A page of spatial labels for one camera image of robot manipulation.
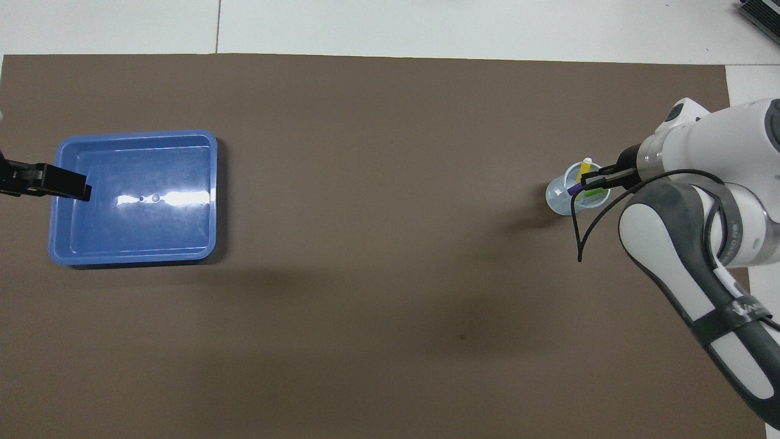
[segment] black strap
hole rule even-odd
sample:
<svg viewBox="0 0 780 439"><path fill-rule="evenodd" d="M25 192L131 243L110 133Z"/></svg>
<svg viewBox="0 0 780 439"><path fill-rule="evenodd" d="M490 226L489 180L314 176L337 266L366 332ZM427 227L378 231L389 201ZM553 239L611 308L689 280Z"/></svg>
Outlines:
<svg viewBox="0 0 780 439"><path fill-rule="evenodd" d="M690 326L693 336L703 346L732 332L746 323L772 315L753 296L744 295L708 312Z"/></svg>

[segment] clear cup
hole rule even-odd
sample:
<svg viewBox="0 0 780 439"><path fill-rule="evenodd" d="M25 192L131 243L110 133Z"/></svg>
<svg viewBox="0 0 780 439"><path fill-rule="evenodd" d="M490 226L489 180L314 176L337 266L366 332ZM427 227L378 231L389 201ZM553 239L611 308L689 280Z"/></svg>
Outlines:
<svg viewBox="0 0 780 439"><path fill-rule="evenodd" d="M580 173L580 166L582 162L574 163L569 166L566 172L560 177L554 179L547 185L547 205L553 212L559 215L571 215L571 200L572 196L569 195L568 189L577 184L577 174ZM590 164L590 170L599 170L601 166L596 163ZM607 189L600 194L591 195L586 197L584 193L580 193L580 196L574 201L574 212L579 212L582 209L592 209L603 205L607 198L609 198L610 189Z"/></svg>

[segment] white floor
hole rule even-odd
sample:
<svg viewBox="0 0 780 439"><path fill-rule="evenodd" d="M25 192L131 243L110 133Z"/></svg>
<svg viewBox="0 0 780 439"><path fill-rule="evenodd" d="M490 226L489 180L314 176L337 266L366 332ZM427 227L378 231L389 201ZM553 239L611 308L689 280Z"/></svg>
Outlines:
<svg viewBox="0 0 780 439"><path fill-rule="evenodd" d="M0 0L0 60L305 53L725 64L732 104L780 97L780 45L736 0ZM751 269L780 310L780 265ZM769 431L770 439L780 432Z"/></svg>

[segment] blue plastic tray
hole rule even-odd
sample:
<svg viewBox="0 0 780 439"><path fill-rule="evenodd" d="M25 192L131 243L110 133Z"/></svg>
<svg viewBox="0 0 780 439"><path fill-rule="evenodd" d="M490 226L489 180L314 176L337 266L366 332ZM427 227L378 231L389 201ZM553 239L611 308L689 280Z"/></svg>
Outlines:
<svg viewBox="0 0 780 439"><path fill-rule="evenodd" d="M217 141L203 130L65 139L55 165L92 198L53 197L49 255L94 265L202 259L217 240Z"/></svg>

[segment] purple marker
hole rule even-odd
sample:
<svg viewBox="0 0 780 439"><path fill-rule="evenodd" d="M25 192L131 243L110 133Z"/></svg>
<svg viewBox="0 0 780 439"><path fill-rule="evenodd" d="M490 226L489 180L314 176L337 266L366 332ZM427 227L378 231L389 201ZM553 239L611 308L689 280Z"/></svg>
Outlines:
<svg viewBox="0 0 780 439"><path fill-rule="evenodd" d="M574 194L577 193L577 191L582 187L583 185L581 183L577 183L574 186L570 187L569 189L566 189L567 192L569 192L569 195L574 196Z"/></svg>

